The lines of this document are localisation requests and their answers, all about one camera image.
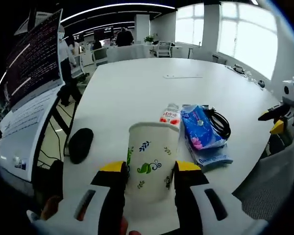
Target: bottle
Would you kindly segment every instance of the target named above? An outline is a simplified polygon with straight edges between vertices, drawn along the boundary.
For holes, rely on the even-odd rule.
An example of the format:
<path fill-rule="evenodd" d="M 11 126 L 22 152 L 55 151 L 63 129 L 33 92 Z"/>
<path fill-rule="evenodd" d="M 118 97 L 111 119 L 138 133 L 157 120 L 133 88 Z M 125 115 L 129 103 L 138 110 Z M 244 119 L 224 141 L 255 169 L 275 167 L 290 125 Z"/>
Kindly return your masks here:
<path fill-rule="evenodd" d="M 174 103 L 168 104 L 167 108 L 160 117 L 160 122 L 167 122 L 180 128 L 181 114 L 179 106 Z"/>

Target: paper cup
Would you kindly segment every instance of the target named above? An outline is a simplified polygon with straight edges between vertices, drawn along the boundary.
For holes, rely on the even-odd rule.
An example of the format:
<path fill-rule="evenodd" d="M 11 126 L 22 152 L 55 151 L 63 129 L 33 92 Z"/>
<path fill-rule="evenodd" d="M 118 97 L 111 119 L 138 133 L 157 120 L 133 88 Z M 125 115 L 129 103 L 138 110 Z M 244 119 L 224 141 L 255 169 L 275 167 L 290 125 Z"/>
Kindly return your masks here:
<path fill-rule="evenodd" d="M 125 189 L 129 197 L 157 202 L 168 196 L 178 138 L 178 128 L 168 123 L 139 122 L 129 128 Z"/>

